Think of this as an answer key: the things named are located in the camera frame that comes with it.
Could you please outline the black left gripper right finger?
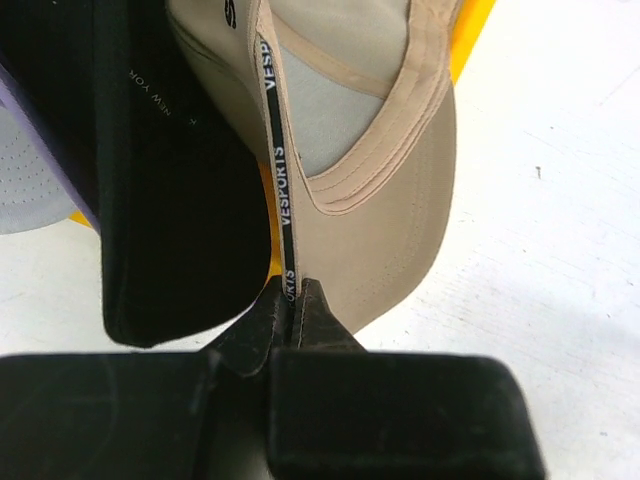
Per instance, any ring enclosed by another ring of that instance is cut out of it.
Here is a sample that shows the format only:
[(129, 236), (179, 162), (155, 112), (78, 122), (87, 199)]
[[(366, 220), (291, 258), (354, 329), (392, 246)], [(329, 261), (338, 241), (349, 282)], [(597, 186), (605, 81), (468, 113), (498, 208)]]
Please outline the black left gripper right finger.
[(267, 460), (277, 479), (542, 479), (518, 382), (486, 356), (373, 353), (305, 280), (271, 354)]

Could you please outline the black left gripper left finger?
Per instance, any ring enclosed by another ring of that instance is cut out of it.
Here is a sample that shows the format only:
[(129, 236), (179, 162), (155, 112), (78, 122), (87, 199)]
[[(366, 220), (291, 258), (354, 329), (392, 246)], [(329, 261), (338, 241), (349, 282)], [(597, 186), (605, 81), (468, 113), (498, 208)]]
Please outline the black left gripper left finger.
[(260, 371), (283, 296), (272, 280), (206, 347), (1, 359), (5, 479), (267, 479)]

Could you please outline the black baseball cap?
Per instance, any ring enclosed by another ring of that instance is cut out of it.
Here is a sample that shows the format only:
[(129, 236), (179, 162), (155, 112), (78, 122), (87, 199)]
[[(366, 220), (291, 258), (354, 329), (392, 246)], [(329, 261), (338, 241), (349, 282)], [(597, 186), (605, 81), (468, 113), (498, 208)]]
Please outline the black baseball cap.
[(1, 97), (102, 245), (104, 327), (151, 347), (258, 296), (258, 165), (187, 64), (161, 1), (5, 1)]

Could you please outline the purple baseball cap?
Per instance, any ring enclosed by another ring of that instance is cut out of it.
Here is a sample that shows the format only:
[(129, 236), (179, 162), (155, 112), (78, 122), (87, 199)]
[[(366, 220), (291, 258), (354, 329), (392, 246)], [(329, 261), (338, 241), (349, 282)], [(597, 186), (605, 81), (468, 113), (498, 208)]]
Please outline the purple baseball cap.
[(43, 228), (81, 213), (99, 228), (93, 154), (52, 125), (1, 69), (1, 233)]

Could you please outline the beige baseball cap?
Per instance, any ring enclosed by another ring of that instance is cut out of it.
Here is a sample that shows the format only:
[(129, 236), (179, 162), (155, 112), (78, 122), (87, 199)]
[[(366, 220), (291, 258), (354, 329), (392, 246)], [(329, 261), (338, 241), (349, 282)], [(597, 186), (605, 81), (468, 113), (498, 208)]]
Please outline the beige baseball cap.
[(171, 28), (271, 173), (282, 285), (350, 332), (424, 279), (450, 213), (456, 1), (170, 1)]

